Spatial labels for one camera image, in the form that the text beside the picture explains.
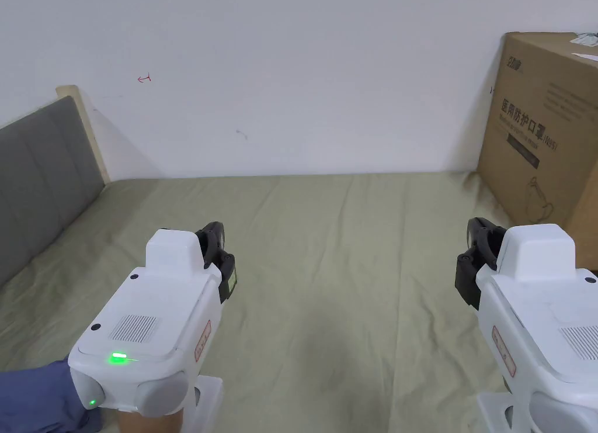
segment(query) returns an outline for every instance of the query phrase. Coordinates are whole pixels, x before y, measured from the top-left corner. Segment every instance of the red label sticker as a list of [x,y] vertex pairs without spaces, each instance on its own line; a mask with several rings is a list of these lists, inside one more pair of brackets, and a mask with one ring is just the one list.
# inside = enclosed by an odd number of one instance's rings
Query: red label sticker
[[492,339],[496,344],[496,348],[500,356],[502,357],[502,361],[505,362],[506,369],[508,370],[511,377],[515,377],[515,373],[517,372],[517,366],[515,365],[515,361],[513,361],[513,357],[510,356],[509,350],[506,348],[505,342],[502,340],[500,333],[496,326],[492,329]]
[[201,357],[203,348],[206,347],[206,342],[207,342],[207,339],[210,337],[210,333],[211,333],[211,322],[208,320],[206,327],[203,330],[203,333],[201,334],[201,338],[199,338],[199,341],[197,342],[197,345],[195,347],[195,362],[196,363],[199,361],[199,358]]

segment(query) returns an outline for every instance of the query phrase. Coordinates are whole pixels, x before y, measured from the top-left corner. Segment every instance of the wooden bed frame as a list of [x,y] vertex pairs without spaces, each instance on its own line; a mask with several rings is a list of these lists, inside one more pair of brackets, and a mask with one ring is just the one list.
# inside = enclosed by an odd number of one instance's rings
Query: wooden bed frame
[[79,115],[83,122],[83,128],[85,128],[85,133],[88,135],[89,144],[92,147],[93,155],[95,156],[96,162],[98,163],[98,168],[100,168],[100,173],[102,175],[102,179],[104,180],[104,185],[107,184],[108,182],[110,182],[110,178],[106,171],[106,165],[104,164],[102,153],[100,153],[100,148],[98,147],[96,136],[93,133],[92,123],[89,120],[88,112],[85,110],[85,104],[83,103],[83,98],[81,96],[79,88],[76,85],[60,85],[56,87],[56,95],[58,95],[58,99],[70,96],[73,98],[73,100],[75,100],[77,110],[79,111]]

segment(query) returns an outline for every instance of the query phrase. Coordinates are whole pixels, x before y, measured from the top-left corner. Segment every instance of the upholstered headboard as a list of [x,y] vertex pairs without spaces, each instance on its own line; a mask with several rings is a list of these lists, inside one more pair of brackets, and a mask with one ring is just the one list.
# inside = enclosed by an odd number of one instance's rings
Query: upholstered headboard
[[104,187],[105,170],[92,151],[77,98],[82,108],[77,92],[0,129],[0,286]]

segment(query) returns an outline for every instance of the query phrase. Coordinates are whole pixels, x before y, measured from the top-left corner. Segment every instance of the box logo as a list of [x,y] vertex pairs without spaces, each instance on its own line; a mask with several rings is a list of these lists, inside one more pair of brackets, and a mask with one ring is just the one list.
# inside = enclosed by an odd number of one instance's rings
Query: box logo
[[517,71],[519,70],[519,67],[521,67],[521,61],[516,57],[511,56],[509,57],[509,60],[507,60],[506,66]]
[[525,212],[533,224],[543,223],[552,215],[554,206],[546,200],[546,195],[540,189],[538,177],[534,176],[526,185]]

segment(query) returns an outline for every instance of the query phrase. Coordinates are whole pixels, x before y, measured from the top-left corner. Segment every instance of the wrinkled fabric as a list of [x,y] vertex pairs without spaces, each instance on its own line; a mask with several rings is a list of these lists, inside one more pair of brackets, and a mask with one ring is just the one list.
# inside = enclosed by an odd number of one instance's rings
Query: wrinkled fabric
[[36,369],[0,373],[0,432],[93,433],[100,410],[86,410],[67,358]]
[[472,216],[508,224],[467,173],[114,182],[0,289],[0,369],[65,356],[157,229],[219,220],[239,284],[201,370],[215,433],[473,431],[503,385],[454,288]]

